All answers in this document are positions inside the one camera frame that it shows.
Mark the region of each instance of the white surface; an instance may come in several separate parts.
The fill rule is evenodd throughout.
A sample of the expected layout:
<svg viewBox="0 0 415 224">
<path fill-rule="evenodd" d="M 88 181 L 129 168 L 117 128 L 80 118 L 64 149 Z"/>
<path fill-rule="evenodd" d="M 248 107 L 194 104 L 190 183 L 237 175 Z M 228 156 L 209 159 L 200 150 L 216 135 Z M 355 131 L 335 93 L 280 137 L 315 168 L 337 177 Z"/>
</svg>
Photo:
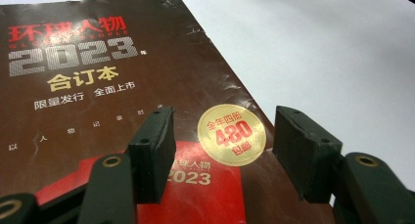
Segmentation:
<svg viewBox="0 0 415 224">
<path fill-rule="evenodd" d="M 69 0 L 0 0 L 0 4 Z M 415 5 L 183 0 L 271 122 L 301 110 L 415 190 Z"/>
</svg>

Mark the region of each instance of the brown magazine cover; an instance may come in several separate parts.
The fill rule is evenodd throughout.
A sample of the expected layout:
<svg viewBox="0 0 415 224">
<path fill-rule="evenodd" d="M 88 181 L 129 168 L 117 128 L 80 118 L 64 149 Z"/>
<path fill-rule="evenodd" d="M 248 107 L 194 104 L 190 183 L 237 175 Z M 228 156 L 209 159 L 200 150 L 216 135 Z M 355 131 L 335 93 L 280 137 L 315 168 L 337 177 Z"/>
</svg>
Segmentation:
<svg viewBox="0 0 415 224">
<path fill-rule="evenodd" d="M 0 19 L 0 197 L 43 204 L 86 183 L 172 106 L 175 162 L 141 223 L 334 222 L 299 201 L 272 124 L 182 0 L 5 5 Z"/>
</svg>

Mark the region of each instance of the price sticker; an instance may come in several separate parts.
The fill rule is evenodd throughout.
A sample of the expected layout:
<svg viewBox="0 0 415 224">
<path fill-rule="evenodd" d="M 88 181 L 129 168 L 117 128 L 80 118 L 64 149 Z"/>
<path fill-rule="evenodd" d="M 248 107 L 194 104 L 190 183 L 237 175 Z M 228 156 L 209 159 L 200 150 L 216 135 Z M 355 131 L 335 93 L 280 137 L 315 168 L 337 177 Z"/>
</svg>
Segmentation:
<svg viewBox="0 0 415 224">
<path fill-rule="evenodd" d="M 208 109 L 198 124 L 199 141 L 214 160 L 242 166 L 256 160 L 265 148 L 265 128 L 251 111 L 236 105 Z"/>
</svg>

